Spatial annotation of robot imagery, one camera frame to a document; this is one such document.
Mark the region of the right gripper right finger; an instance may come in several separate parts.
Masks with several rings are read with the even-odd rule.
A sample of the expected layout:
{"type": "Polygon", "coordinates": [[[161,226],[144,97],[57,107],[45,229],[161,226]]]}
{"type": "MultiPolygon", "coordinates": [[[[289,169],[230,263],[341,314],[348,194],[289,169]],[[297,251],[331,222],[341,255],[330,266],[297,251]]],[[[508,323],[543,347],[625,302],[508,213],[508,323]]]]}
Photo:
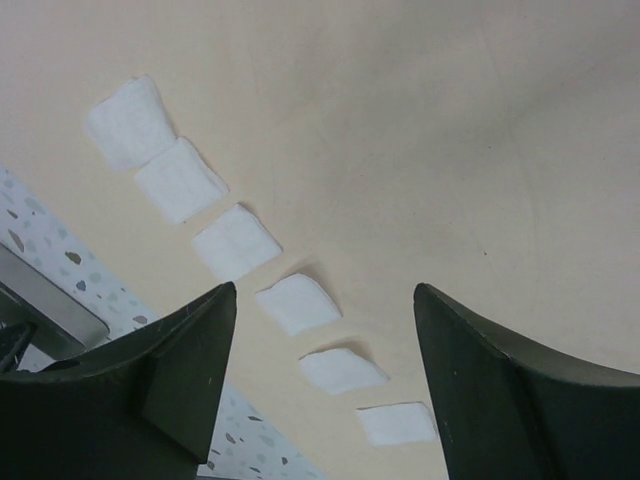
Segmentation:
{"type": "Polygon", "coordinates": [[[414,290],[452,479],[636,479],[639,377],[561,353],[432,285],[414,290]]]}

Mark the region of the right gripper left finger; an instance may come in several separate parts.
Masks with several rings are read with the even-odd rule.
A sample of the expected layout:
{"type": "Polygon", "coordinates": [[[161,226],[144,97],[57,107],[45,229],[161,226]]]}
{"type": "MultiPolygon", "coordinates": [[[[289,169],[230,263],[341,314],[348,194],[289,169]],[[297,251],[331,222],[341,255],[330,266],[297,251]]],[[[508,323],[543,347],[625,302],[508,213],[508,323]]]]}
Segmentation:
{"type": "Polygon", "coordinates": [[[193,479],[213,438],[233,283],[38,372],[1,377],[5,479],[193,479]]]}

